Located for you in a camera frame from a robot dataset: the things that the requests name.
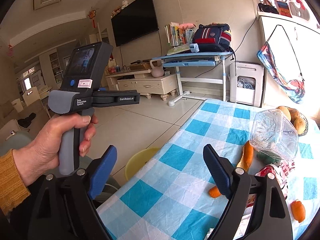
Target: television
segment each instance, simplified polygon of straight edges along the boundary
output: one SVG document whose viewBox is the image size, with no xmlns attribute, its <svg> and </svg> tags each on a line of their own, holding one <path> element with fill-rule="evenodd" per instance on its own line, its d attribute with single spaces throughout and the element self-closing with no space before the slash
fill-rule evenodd
<svg viewBox="0 0 320 240">
<path fill-rule="evenodd" d="M 135 0 L 111 19 L 116 46 L 159 30 L 153 0 Z"/>
</svg>

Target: white appliance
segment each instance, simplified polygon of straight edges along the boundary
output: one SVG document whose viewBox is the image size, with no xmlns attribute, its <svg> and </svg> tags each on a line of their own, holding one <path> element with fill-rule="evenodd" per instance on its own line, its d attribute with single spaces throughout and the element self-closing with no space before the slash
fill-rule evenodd
<svg viewBox="0 0 320 240">
<path fill-rule="evenodd" d="M 230 64 L 230 101 L 260 107 L 264 69 L 252 62 Z"/>
</svg>

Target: desk drawer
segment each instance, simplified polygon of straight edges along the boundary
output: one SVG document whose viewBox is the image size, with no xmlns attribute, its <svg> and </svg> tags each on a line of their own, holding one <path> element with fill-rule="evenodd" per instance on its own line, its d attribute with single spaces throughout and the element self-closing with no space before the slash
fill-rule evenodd
<svg viewBox="0 0 320 240">
<path fill-rule="evenodd" d="M 120 91 L 135 90 L 134 82 L 130 80 L 119 80 L 118 86 Z"/>
<path fill-rule="evenodd" d="M 153 93 L 160 95 L 165 94 L 162 80 L 134 81 L 134 86 L 138 92 Z"/>
</svg>

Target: gray handle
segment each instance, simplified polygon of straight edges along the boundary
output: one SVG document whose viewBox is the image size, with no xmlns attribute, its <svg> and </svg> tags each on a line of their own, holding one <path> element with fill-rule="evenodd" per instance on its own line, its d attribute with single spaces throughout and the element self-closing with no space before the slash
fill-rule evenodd
<svg viewBox="0 0 320 240">
<path fill-rule="evenodd" d="M 80 115 L 94 114 L 94 109 L 89 108 L 79 112 Z M 59 149 L 59 172 L 62 175 L 69 175 L 79 167 L 79 145 L 83 141 L 87 126 L 81 129 L 72 128 L 66 131 L 61 138 Z"/>
</svg>

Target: hand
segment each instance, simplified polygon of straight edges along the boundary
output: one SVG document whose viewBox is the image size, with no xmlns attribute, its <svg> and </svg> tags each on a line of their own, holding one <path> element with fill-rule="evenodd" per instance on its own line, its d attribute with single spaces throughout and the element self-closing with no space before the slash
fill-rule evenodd
<svg viewBox="0 0 320 240">
<path fill-rule="evenodd" d="M 88 126 L 84 133 L 84 140 L 80 142 L 80 156 L 85 156 L 89 152 L 91 139 L 96 134 L 93 124 L 97 124 L 95 115 L 81 116 L 79 114 L 62 115 L 50 119 L 37 137 L 26 147 L 13 150 L 14 162 L 23 183 L 28 186 L 44 172 L 59 166 L 58 151 L 61 137 L 64 132 L 75 128 Z"/>
</svg>

